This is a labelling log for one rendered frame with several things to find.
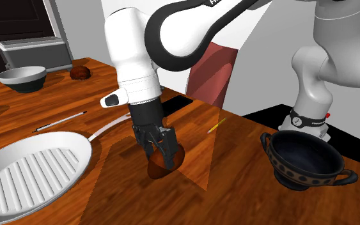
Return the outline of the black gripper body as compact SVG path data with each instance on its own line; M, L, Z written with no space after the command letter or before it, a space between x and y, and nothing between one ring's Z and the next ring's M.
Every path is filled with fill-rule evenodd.
M164 111L159 97L143 104L129 104L128 108L133 125L138 127L150 124L163 126Z

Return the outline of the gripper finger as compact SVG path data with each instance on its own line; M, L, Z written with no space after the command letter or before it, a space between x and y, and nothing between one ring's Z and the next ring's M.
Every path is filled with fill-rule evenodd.
M159 127L160 141L157 143L166 169L173 169L175 166L174 157L178 151L178 142L175 135L174 128Z
M149 125L133 125L132 126L134 135L138 145L142 146L145 151L146 158L149 160L150 156L154 152L153 139L151 133L153 132L154 126Z

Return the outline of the brown round potato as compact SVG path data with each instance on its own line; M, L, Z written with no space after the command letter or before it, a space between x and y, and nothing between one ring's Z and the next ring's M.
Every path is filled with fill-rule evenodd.
M175 166L172 169L166 169L164 158L159 150L155 150L149 158L147 173L151 179L160 179L173 171L177 170L184 161L185 150L181 144L178 144L178 151L175 153L174 163Z

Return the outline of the yellow pencil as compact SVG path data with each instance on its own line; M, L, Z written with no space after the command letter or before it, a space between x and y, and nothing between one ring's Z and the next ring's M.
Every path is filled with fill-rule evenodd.
M227 118L222 119L220 122L218 122L216 125L214 125L211 129L207 131L207 134L210 134L213 132L220 124L222 124L224 121L226 121Z

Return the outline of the red upright panel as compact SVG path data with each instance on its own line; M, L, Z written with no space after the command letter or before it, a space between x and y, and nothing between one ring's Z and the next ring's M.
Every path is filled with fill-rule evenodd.
M186 95L222 108L238 51L210 42L191 68Z

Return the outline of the dark brown round lump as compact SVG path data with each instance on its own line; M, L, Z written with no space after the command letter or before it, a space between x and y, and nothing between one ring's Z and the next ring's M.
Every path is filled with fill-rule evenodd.
M85 66L75 66L70 71L70 77L73 80L86 80L91 77L91 71Z

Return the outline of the white pen with black tip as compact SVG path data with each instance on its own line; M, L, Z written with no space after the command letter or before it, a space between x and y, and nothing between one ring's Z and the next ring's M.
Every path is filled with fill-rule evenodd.
M69 117L67 117L67 118L63 118L63 119L61 119L61 120L55 121L55 122L53 122L53 123L49 123L49 124L44 125L44 126L42 126L42 127L38 127L38 128L36 128L34 131L32 131L32 133L39 132L39 131L41 131L41 130L43 130L43 129L46 129L46 128L49 128L49 127L53 127L53 126L55 126L55 125L57 125L57 124L63 123L64 121L71 120L71 119L73 119L73 118L76 118L76 117L78 117L78 116L80 116L80 115L83 115L83 114L86 114L86 113L87 113L87 111L83 111L83 112L74 114L74 115L72 115L72 116L69 116Z

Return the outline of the white ribbed grill pan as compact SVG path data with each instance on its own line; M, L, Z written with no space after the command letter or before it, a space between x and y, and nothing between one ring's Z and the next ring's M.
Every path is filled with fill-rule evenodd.
M87 169L91 142L130 118L125 114L90 137L75 132L46 132L0 149L0 225L51 204Z

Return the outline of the grey box appliance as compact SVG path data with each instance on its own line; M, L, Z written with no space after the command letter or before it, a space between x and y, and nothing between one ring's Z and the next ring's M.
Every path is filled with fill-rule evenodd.
M0 54L7 69L43 66L49 73L73 68L66 43L55 36L0 41Z

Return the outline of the white bowl with dark base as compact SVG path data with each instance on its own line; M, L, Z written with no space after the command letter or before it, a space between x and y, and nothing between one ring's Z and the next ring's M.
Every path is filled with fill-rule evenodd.
M24 66L0 73L0 82L18 93L31 93L43 88L47 75L43 66Z

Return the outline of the black panelled door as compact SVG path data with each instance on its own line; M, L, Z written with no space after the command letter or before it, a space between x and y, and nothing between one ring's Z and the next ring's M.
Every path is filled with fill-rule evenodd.
M43 0L0 0L0 41L53 35ZM0 72L5 69L0 55Z

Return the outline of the black robot stand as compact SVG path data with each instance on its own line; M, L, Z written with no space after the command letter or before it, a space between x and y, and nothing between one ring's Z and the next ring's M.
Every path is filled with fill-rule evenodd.
M279 104L244 115L244 118L277 130L285 116L289 115L291 108L291 106ZM328 126L331 137L328 143L344 157L360 162L360 139L332 125Z

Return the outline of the black two-handled patterned bowl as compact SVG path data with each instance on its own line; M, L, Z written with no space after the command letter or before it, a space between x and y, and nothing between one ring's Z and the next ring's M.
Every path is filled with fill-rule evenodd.
M288 189L304 191L310 187L358 181L357 173L345 169L341 154L313 135L294 130L264 132L260 142L274 168L276 180Z

